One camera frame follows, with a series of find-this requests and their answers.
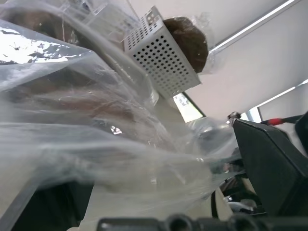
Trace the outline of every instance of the plastic bag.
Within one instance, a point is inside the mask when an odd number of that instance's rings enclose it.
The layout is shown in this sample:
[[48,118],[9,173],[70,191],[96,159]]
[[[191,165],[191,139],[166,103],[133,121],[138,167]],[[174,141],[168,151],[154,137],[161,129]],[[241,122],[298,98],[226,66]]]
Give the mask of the plastic bag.
[[[17,9],[42,10],[28,4]],[[16,12],[11,4],[2,9]],[[236,173],[212,172],[217,160],[181,152],[140,86],[95,52],[3,20],[0,37],[0,230],[11,230],[39,187],[95,182],[86,214],[93,222],[159,218],[185,212]],[[109,45],[101,57],[130,63]]]
[[234,130],[226,122],[205,117],[189,122],[188,127],[193,131],[189,142],[197,142],[204,156],[227,158],[238,147]]
[[158,94],[146,73],[98,31],[86,26],[84,11],[70,7],[67,12],[62,3],[62,0],[11,0],[1,5],[0,19],[96,52],[126,83],[138,90],[148,105],[155,104]]
[[200,16],[177,16],[164,20],[196,73],[211,74],[215,66],[214,36],[207,13]]

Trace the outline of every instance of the ceiling light strip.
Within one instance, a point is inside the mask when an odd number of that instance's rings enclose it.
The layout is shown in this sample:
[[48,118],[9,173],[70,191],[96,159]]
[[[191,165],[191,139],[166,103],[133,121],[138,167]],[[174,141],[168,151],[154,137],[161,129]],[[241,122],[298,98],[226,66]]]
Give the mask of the ceiling light strip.
[[261,17],[260,19],[256,20],[255,22],[253,22],[252,24],[250,24],[249,26],[245,27],[244,29],[240,30],[238,33],[236,33],[235,35],[231,36],[230,38],[228,38],[227,40],[223,41],[222,43],[220,43],[219,45],[217,45],[216,47],[214,47],[212,50],[210,50],[210,52],[216,51],[220,48],[222,48],[223,46],[227,45],[228,43],[232,42],[233,40],[235,40],[237,37],[239,37],[240,35],[244,34],[246,31],[252,29],[255,26],[258,26],[260,23],[262,23],[264,20],[268,19],[269,17],[275,15],[275,14],[279,14],[281,13],[280,11],[285,10],[284,8],[287,6],[290,6],[291,3],[297,3],[300,0],[288,0],[287,2],[285,2],[284,4],[280,5],[279,7],[277,7],[276,9],[272,10],[271,12],[269,12],[268,14],[264,15],[263,17]]

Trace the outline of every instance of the white perforated metal cover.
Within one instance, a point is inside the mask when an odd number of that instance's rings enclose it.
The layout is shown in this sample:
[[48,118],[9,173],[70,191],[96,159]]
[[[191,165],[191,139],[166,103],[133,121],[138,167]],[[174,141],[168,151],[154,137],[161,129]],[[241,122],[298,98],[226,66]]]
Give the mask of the white perforated metal cover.
[[125,52],[149,74],[165,98],[201,83],[155,7],[141,19],[141,26],[124,40],[124,46]]

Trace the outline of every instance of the ceiling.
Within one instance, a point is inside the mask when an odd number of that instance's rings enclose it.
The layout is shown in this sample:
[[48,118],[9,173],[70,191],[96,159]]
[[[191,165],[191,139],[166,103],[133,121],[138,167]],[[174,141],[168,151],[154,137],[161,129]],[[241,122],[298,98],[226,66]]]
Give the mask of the ceiling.
[[[286,0],[131,0],[139,16],[156,5],[164,18],[207,12],[219,43]],[[246,112],[307,79],[308,1],[302,0],[216,54],[211,75],[186,91],[208,116]]]
[[285,0],[130,0],[138,16],[155,5],[164,18],[209,14],[218,42],[262,16]]

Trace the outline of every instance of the window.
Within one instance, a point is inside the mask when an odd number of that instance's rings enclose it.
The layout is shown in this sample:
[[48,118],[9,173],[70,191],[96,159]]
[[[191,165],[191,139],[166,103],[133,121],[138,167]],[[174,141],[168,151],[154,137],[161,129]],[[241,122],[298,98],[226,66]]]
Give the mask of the window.
[[173,100],[182,114],[185,123],[205,117],[185,94],[180,93],[174,96]]
[[261,123],[261,115],[257,107],[253,107],[248,112],[241,114],[242,120],[252,121],[255,123]]

